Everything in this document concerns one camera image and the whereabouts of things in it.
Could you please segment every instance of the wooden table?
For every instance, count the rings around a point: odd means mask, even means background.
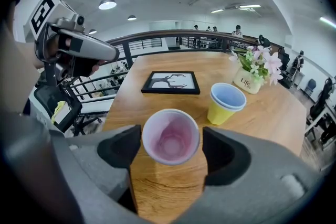
[[[175,52],[136,59],[111,106],[104,130],[130,124],[144,126],[155,112],[180,109],[199,125],[201,143],[196,154],[179,166],[155,162],[143,146],[131,165],[131,178],[139,216],[168,223],[185,211],[202,193],[207,164],[202,152],[202,127],[207,120],[210,88],[232,83],[238,66],[222,52]],[[200,95],[141,93],[152,71],[194,71]],[[246,107],[220,128],[277,142],[299,155],[305,133],[306,108],[283,86],[265,85],[258,94],[245,92]]]

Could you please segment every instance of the flower vase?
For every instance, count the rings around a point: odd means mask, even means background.
[[[236,73],[233,82],[241,89],[256,94],[260,90],[261,82],[256,82],[254,76],[242,67]]]

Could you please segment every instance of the chair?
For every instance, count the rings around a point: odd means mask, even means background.
[[[308,85],[307,85],[304,92],[305,92],[306,95],[308,95],[310,97],[315,88],[316,88],[316,81],[314,81],[313,79],[310,79],[308,81]]]
[[[60,131],[67,131],[72,125],[75,127],[73,135],[77,136],[79,133],[85,135],[83,128],[95,120],[101,121],[99,118],[89,119],[84,122],[85,115],[81,114],[82,104],[77,98],[71,98],[61,86],[52,87],[43,84],[38,84],[37,89],[34,92],[34,97],[45,108],[49,117],[54,114],[57,103],[60,101],[66,101],[69,105],[70,112],[64,117],[60,123],[54,123],[54,125],[60,129]]]

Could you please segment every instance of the fluorescent light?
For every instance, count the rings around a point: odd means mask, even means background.
[[[336,28],[336,24],[334,24],[333,22],[327,20],[326,18],[321,17],[320,20],[321,20],[322,22],[327,23],[328,25],[331,25],[333,28]]]
[[[260,8],[260,5],[246,5],[246,6],[240,6],[240,8]]]
[[[136,20],[136,17],[134,15],[130,15],[127,20]]]
[[[211,13],[222,12],[222,11],[223,11],[223,9],[218,9],[218,10],[214,10],[214,11],[211,12]]]
[[[111,8],[114,8],[116,6],[116,2],[114,0],[102,0],[100,3],[99,3],[99,6],[98,8],[99,9],[111,9]]]

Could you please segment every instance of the metal railing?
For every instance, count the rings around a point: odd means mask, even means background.
[[[162,38],[165,37],[175,37],[177,38],[177,46],[183,45],[187,49],[179,50],[162,50],[162,51],[151,51],[141,53],[147,48],[163,47]],[[117,61],[126,60],[128,67],[131,68],[133,65],[133,59],[139,56],[151,55],[151,54],[164,54],[173,52],[185,52],[185,51],[219,51],[226,52],[227,50],[233,50],[237,53],[244,53],[247,46],[257,46],[258,44],[251,41],[241,39],[232,36],[227,33],[210,32],[210,31],[200,31],[200,30],[159,30],[159,31],[149,31],[143,33],[137,33],[134,35],[124,36],[116,39],[107,41],[107,43],[115,46],[119,49],[120,57]],[[112,63],[107,61],[101,66],[108,65]],[[120,85],[111,86],[102,89],[94,89],[89,91],[86,87],[87,84],[93,83],[99,80],[105,80],[112,77],[119,77],[126,75],[128,72],[112,73],[107,76],[100,78],[90,79],[87,81],[82,81],[79,78],[73,78],[66,84],[66,89],[71,96],[74,98],[80,98],[82,103],[97,102],[103,100],[111,100],[113,97],[106,96],[106,98],[95,99],[92,94],[97,92],[104,92],[108,90],[118,90]],[[80,92],[78,90],[79,86],[83,86],[85,92]],[[83,96],[89,96],[89,100],[85,99]]]

